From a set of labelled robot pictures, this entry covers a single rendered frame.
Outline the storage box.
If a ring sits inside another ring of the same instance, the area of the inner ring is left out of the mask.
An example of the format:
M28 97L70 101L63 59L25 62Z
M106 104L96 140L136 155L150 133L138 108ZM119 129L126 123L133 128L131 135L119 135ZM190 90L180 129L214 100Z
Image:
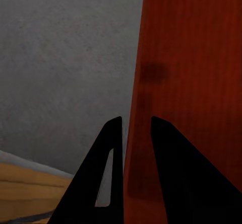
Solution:
M242 0L143 0L124 224L168 224L152 116L169 121L242 194Z

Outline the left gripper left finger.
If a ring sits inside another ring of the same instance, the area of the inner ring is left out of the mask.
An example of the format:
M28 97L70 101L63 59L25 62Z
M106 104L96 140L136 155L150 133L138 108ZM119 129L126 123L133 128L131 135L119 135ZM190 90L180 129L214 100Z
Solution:
M113 149L110 206L95 207ZM89 150L47 224L124 224L122 117L109 120Z

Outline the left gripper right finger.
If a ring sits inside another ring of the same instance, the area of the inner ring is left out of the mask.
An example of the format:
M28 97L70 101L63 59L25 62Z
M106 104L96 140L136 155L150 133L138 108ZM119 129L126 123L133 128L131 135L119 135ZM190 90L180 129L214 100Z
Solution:
M150 134L168 224L242 224L242 194L169 121Z

